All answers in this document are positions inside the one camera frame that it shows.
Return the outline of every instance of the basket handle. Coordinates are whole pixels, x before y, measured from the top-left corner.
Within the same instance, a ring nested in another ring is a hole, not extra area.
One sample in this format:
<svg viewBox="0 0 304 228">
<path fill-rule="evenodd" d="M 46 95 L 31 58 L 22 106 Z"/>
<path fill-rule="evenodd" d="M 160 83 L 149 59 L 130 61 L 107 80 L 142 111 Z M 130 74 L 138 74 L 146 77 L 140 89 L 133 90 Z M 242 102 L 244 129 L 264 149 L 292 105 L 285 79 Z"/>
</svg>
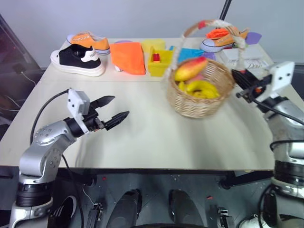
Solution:
<svg viewBox="0 0 304 228">
<path fill-rule="evenodd" d="M 178 65 L 178 57 L 180 55 L 181 49 L 183 47 L 183 44 L 185 42 L 185 39 L 189 36 L 191 36 L 192 34 L 194 34 L 195 32 L 197 32 L 198 30 L 204 28 L 204 27 L 217 27 L 217 28 L 225 28 L 231 35 L 232 38 L 234 40 L 234 42 L 237 43 L 238 45 L 238 62 L 237 62 L 237 66 L 236 69 L 239 71 L 245 70 L 245 65 L 244 65 L 244 57 L 243 57 L 243 52 L 245 50 L 245 40 L 240 36 L 239 30 L 234 27 L 233 25 L 231 25 L 228 22 L 225 22 L 223 20 L 202 20 L 196 24 L 194 24 L 193 26 L 191 26 L 190 28 L 188 28 L 181 36 L 180 39 L 180 43 L 179 45 L 174 49 L 174 54 L 172 57 L 172 61 L 170 66 L 167 68 L 167 71 L 165 72 L 164 75 L 164 79 L 167 80 L 171 74 L 172 70 L 176 70 Z"/>
</svg>

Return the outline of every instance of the blue cloth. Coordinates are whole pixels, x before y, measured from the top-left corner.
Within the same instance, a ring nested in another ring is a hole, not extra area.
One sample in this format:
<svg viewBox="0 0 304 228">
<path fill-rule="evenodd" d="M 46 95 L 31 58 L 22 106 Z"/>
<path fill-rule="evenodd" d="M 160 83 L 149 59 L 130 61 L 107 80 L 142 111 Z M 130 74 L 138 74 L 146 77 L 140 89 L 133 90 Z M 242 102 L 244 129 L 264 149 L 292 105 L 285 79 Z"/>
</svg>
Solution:
<svg viewBox="0 0 304 228">
<path fill-rule="evenodd" d="M 174 50 L 174 46 L 171 46 L 169 51 Z M 188 59 L 188 58 L 195 58 L 200 57 L 204 54 L 203 50 L 197 50 L 197 49 L 189 49 L 189 48 L 182 48 L 180 51 L 180 56 L 178 58 L 178 63 Z"/>
</svg>

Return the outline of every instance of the white cable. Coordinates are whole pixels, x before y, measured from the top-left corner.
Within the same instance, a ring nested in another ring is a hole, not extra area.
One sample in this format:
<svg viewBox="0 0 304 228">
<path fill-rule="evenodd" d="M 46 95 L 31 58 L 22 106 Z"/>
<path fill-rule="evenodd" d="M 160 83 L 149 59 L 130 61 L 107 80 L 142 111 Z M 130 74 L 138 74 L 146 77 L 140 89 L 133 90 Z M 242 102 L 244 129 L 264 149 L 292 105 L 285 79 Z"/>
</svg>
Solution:
<svg viewBox="0 0 304 228">
<path fill-rule="evenodd" d="M 14 101 L 14 99 L 13 98 L 11 98 L 10 96 L 7 96 L 7 95 L 5 95 L 9 100 L 11 100 L 15 105 L 17 105 L 18 106 L 18 108 L 21 108 L 21 106 L 19 105 L 19 104 L 17 104 L 17 102 L 16 101 Z"/>
<path fill-rule="evenodd" d="M 36 82 L 34 82 L 32 79 L 29 79 L 29 78 L 23 73 L 23 71 L 21 71 L 21 74 L 22 74 L 28 81 L 31 81 L 31 82 L 34 83 L 34 85 L 36 86 Z"/>
<path fill-rule="evenodd" d="M 85 189 L 84 189 L 84 185 L 82 186 L 82 191 L 84 192 L 84 194 L 89 198 L 89 200 L 91 201 L 91 203 L 93 204 L 93 206 L 98 205 L 99 203 L 93 203 L 93 201 L 91 200 L 91 197 L 86 194 Z"/>
<path fill-rule="evenodd" d="M 6 108 L 2 108 L 0 107 L 1 110 L 5 110 L 5 111 L 11 111 L 11 112 L 19 112 L 19 110 L 14 110 L 14 109 L 6 109 Z"/>
</svg>

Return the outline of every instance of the black pole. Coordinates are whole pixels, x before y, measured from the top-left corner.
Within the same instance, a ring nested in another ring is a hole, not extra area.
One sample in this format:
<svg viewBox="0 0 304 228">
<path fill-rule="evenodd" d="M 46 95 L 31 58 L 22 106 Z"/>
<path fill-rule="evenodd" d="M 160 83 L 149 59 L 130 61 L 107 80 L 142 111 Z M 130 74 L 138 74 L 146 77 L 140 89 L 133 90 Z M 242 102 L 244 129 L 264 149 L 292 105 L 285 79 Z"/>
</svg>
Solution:
<svg viewBox="0 0 304 228">
<path fill-rule="evenodd" d="M 225 1 L 223 10 L 222 10 L 222 12 L 221 12 L 221 14 L 220 14 L 220 17 L 219 17 L 220 20 L 225 20 L 225 17 L 226 17 L 226 14 L 227 14 L 227 12 L 228 12 L 228 9 L 229 9 L 229 6 L 230 6 L 231 1 L 232 1 L 232 0 L 226 0 L 226 1 Z"/>
</svg>

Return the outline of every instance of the orange sneaker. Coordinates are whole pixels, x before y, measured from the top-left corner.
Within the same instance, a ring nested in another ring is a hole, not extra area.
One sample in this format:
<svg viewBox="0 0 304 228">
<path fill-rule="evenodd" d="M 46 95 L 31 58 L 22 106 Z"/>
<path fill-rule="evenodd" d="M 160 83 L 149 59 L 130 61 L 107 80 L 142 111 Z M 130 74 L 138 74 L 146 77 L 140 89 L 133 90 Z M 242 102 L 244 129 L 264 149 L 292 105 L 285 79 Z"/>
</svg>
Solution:
<svg viewBox="0 0 304 228">
<path fill-rule="evenodd" d="M 249 29 L 245 29 L 244 31 L 240 32 L 240 36 L 242 38 L 246 38 Z M 207 51 L 207 52 L 219 52 L 224 48 L 231 47 L 234 41 L 230 34 L 223 36 L 222 38 L 212 40 L 212 39 L 205 39 L 203 40 L 202 44 L 200 45 L 200 49 Z"/>
<path fill-rule="evenodd" d="M 91 32 L 68 35 L 66 39 L 70 44 L 79 44 L 87 48 L 93 46 L 95 51 L 100 55 L 108 55 L 110 53 L 108 39 L 95 36 Z"/>
</svg>

